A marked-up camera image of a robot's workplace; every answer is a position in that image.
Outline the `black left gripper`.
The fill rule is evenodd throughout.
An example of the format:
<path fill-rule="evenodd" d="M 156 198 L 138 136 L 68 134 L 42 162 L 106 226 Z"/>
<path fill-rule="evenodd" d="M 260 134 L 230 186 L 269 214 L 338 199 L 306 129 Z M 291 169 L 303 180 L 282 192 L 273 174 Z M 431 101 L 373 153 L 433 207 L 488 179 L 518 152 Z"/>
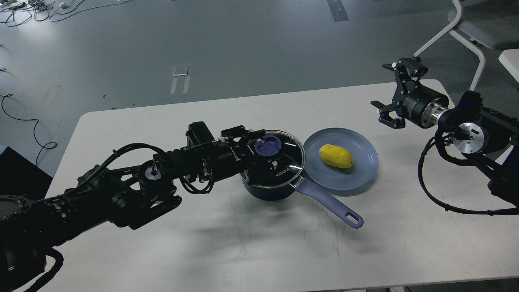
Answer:
<path fill-rule="evenodd" d="M 256 161 L 258 155 L 252 146 L 265 134 L 265 129 L 251 131 L 244 126 L 222 130 L 210 149 L 211 179 L 226 179 L 245 171 L 248 185 L 276 187 L 287 183 L 285 161 Z"/>

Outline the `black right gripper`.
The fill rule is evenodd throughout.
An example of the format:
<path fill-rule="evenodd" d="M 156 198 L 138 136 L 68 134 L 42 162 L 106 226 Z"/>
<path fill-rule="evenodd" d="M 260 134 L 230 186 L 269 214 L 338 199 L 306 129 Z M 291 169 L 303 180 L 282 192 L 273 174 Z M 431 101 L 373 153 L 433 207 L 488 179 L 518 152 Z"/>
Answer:
<path fill-rule="evenodd" d="M 420 61 L 418 57 L 400 58 L 394 63 L 382 64 L 384 69 L 395 75 L 397 99 L 390 105 L 384 105 L 380 101 L 370 102 L 378 109 L 378 122 L 393 129 L 405 128 L 404 119 L 421 128 L 431 128 L 437 124 L 437 118 L 433 117 L 433 113 L 439 108 L 447 108 L 449 98 L 435 90 L 415 90 L 421 87 L 420 79 L 429 70 Z M 401 107 L 402 118 L 393 118 L 390 113 Z"/>

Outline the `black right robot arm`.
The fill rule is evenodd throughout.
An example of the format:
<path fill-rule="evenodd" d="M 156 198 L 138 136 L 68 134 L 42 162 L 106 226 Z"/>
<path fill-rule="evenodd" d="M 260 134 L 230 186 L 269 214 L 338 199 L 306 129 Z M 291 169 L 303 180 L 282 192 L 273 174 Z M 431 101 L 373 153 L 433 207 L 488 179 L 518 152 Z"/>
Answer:
<path fill-rule="evenodd" d="M 480 94 L 472 90 L 464 92 L 458 105 L 448 108 L 445 94 L 421 83 L 428 69 L 415 58 L 400 58 L 382 67 L 393 72 L 397 87 L 390 104 L 371 102 L 378 109 L 379 122 L 393 129 L 404 128 L 408 121 L 423 129 L 436 127 L 417 167 L 419 183 L 430 200 L 458 214 L 517 215 L 518 120 L 484 107 Z M 439 156 L 449 163 L 478 168 L 489 179 L 487 187 L 491 194 L 513 207 L 469 210 L 435 198 L 423 180 L 423 164 L 431 148 L 436 148 Z"/>

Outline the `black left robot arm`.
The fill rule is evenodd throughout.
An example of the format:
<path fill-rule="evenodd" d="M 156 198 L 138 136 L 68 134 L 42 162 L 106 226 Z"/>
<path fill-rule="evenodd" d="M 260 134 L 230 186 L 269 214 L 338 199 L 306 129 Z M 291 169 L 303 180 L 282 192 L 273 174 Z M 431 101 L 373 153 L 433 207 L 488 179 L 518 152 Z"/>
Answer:
<path fill-rule="evenodd" d="M 45 286 L 63 266 L 55 247 L 104 222 L 135 230 L 176 209 L 175 180 L 191 194 L 206 194 L 218 181 L 261 167 L 272 169 L 256 143 L 267 131 L 240 125 L 216 139 L 204 122 L 189 125 L 187 146 L 163 151 L 149 144 L 125 145 L 78 178 L 63 194 L 34 200 L 1 194 L 1 290 L 32 281 Z"/>

